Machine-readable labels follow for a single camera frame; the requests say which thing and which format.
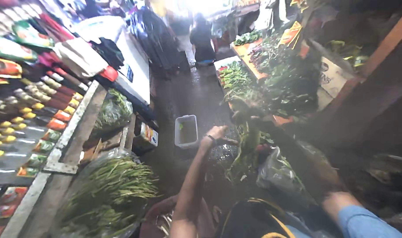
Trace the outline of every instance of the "blue shirt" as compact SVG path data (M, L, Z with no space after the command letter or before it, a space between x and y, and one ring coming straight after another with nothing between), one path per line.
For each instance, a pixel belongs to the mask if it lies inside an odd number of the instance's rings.
M345 238L402 238L402 233L362 207L348 206L337 217ZM287 227L296 238L310 238L294 227Z

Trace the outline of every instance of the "plastic bin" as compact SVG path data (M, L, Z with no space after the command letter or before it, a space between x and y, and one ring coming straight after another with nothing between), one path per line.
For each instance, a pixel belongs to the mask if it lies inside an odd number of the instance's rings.
M175 145L182 149L198 146L198 125L195 115L186 115L176 118Z

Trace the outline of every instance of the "wrist band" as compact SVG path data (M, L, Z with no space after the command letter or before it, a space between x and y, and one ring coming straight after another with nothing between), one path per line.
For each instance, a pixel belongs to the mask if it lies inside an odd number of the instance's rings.
M213 144L214 144L215 146L217 145L217 140L214 139L214 137L212 137L211 135L206 135L206 136L208 136L208 137L213 141Z

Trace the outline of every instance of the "woman in black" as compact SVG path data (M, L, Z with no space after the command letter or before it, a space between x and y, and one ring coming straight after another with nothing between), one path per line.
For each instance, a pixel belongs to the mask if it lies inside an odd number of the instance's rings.
M195 15L195 23L190 35L191 44L195 46L195 60L197 63L212 63L216 54L211 46L211 25L201 13Z

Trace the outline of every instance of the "person's hair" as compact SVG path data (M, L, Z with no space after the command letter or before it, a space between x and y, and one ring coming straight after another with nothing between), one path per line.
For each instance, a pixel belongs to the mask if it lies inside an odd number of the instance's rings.
M207 22L207 20L204 18L203 14L201 14L201 13L197 13L194 17L194 20L198 25L206 24L206 22Z

